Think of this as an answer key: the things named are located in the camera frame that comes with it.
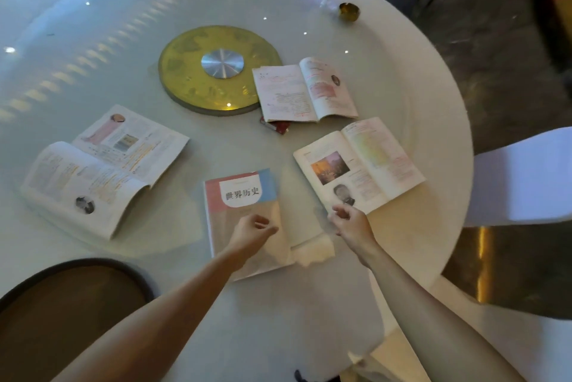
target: yellow disc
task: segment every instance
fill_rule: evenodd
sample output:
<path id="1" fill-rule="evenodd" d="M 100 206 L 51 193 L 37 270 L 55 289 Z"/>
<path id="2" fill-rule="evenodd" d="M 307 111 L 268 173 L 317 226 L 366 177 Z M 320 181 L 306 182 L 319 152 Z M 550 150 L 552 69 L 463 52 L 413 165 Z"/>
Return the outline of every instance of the yellow disc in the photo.
<path id="1" fill-rule="evenodd" d="M 236 76 L 217 79 L 201 66 L 205 53 L 217 49 L 238 52 L 244 69 Z M 252 31 L 213 25 L 174 38 L 159 58 L 159 78 L 176 102 L 209 115 L 237 115 L 260 106 L 252 69 L 281 66 L 275 48 Z"/>

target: person's right arm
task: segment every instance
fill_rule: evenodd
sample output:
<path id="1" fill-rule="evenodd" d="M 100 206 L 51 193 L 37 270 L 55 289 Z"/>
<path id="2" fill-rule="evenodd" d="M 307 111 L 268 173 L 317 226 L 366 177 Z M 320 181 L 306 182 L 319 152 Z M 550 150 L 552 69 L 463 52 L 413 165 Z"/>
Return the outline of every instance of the person's right arm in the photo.
<path id="1" fill-rule="evenodd" d="M 329 219 L 369 268 L 433 382 L 526 382 L 480 334 L 423 289 L 375 240 L 365 213 L 333 206 Z"/>

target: table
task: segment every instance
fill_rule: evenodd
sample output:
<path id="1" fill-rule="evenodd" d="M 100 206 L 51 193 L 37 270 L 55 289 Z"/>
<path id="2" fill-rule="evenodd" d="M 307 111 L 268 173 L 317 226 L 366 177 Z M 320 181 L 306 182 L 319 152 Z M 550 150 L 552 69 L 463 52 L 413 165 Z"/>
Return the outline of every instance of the table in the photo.
<path id="1" fill-rule="evenodd" d="M 205 24 L 256 32 L 284 64 L 314 55 L 346 74 L 361 117 L 380 116 L 427 177 L 370 219 L 383 247 L 431 285 L 468 205 L 466 111 L 445 63 L 409 20 L 383 0 L 342 1 L 361 7 L 357 23 L 337 23 L 315 0 L 0 0 L 2 12 L 11 13 L 0 28 L 1 46 L 15 49 L 0 57 L 0 293 L 85 256 L 126 261 L 165 292 L 210 258 L 203 181 L 264 167 L 276 177 L 290 238 L 323 232 L 323 209 L 292 152 L 347 120 L 295 125 L 280 137 L 260 125 L 258 111 L 214 118 L 171 101 L 158 80 L 160 51 Z M 23 203 L 18 187 L 43 147 L 72 140 L 115 103 L 191 141 L 119 238 L 105 244 L 51 226 Z M 291 381 L 295 369 L 325 380 L 373 350 L 396 322 L 368 271 L 332 239 L 336 256 L 324 263 L 229 285 L 167 380 Z"/>

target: blue cover section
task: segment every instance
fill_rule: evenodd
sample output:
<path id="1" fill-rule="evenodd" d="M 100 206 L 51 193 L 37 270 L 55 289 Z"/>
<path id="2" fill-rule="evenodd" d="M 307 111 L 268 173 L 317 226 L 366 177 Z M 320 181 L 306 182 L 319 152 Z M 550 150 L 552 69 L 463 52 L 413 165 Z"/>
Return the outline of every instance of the blue cover section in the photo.
<path id="1" fill-rule="evenodd" d="M 260 170 L 258 175 L 260 177 L 260 183 L 262 183 L 262 194 L 257 202 L 262 203 L 264 201 L 276 200 L 276 187 L 274 185 L 274 179 L 272 178 L 270 168 Z"/>

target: book page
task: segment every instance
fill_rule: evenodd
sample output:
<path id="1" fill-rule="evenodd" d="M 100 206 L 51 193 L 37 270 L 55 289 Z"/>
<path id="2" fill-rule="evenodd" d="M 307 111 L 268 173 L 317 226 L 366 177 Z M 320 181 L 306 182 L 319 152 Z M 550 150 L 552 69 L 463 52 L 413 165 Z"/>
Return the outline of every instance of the book page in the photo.
<path id="1" fill-rule="evenodd" d="M 188 141 L 187 136 L 114 105 L 72 145 L 153 186 Z"/>
<path id="2" fill-rule="evenodd" d="M 131 199 L 146 183 L 65 142 L 46 147 L 22 195 L 57 217 L 110 239 Z"/>
<path id="3" fill-rule="evenodd" d="M 211 253 L 214 257 L 228 245 L 240 218 L 259 214 L 279 227 L 262 249 L 231 276 L 232 280 L 257 275 L 293 263 L 290 243 L 282 228 L 280 206 L 270 169 L 205 182 Z"/>
<path id="4" fill-rule="evenodd" d="M 304 58 L 300 69 L 319 119 L 327 115 L 357 117 L 346 82 L 335 68 L 316 58 Z"/>
<path id="5" fill-rule="evenodd" d="M 304 76 L 298 66 L 252 69 L 262 114 L 267 122 L 317 122 Z"/>
<path id="6" fill-rule="evenodd" d="M 327 211 L 346 203 L 369 213 L 388 199 L 340 132 L 294 152 L 302 172 Z"/>
<path id="7" fill-rule="evenodd" d="M 389 199 L 425 181 L 379 117 L 352 123 L 341 132 Z"/>

